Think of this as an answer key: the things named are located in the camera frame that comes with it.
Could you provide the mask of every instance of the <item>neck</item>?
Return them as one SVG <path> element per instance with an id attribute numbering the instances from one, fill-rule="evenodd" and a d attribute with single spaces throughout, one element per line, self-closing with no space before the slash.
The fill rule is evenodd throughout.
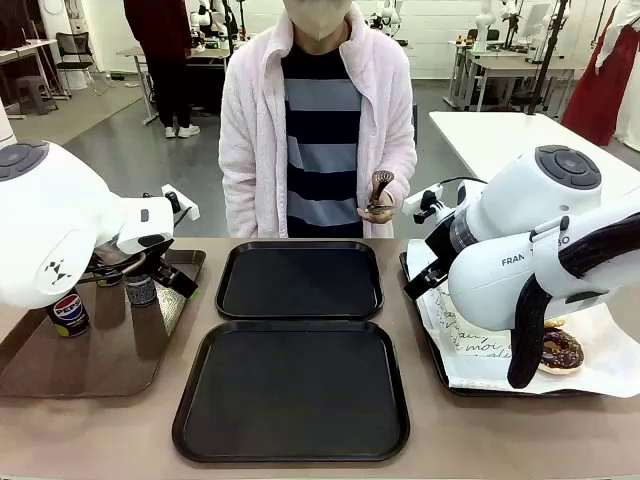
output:
<path id="1" fill-rule="evenodd" d="M 293 30 L 293 40 L 296 42 L 296 45 L 311 55 L 324 55 L 325 53 L 335 50 L 344 42 L 349 40 L 349 35 L 351 34 L 351 27 L 346 19 L 333 33 L 320 40 L 310 37 L 296 27 L 295 24 L 293 26 Z"/>

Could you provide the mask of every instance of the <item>black and gray striped shirt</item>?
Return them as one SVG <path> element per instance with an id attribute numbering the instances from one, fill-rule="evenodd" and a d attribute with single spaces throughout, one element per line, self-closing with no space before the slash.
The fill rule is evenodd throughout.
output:
<path id="1" fill-rule="evenodd" d="M 361 238 L 356 211 L 362 95 L 336 49 L 282 59 L 287 115 L 290 238 Z"/>

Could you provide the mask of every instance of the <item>brown tray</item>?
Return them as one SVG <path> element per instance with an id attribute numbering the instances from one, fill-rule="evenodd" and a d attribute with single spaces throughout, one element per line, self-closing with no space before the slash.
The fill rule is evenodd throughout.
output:
<path id="1" fill-rule="evenodd" d="M 206 254 L 169 250 L 165 261 L 192 280 Z M 157 285 L 158 300 L 131 308 L 123 282 L 111 288 L 79 285 L 91 328 L 60 337 L 44 309 L 30 310 L 0 343 L 0 397 L 124 397 L 153 381 L 186 303 Z"/>

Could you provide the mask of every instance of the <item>white face mask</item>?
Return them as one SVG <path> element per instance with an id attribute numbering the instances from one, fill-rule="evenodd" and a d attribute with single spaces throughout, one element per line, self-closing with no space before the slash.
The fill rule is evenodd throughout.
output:
<path id="1" fill-rule="evenodd" d="M 335 32 L 349 11 L 352 0 L 284 0 L 291 21 L 315 40 Z"/>

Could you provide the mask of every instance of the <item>red dress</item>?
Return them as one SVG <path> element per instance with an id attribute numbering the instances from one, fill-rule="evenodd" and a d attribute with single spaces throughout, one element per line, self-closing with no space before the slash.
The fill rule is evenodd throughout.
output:
<path id="1" fill-rule="evenodd" d="M 640 43 L 640 33 L 626 25 L 620 32 L 611 55 L 600 68 L 600 74 L 596 75 L 596 58 L 602 50 L 602 43 L 614 13 L 615 9 L 611 12 L 607 26 L 591 56 L 591 62 L 578 82 L 562 119 L 562 125 L 599 146 L 609 145 L 616 131 L 618 111 Z"/>

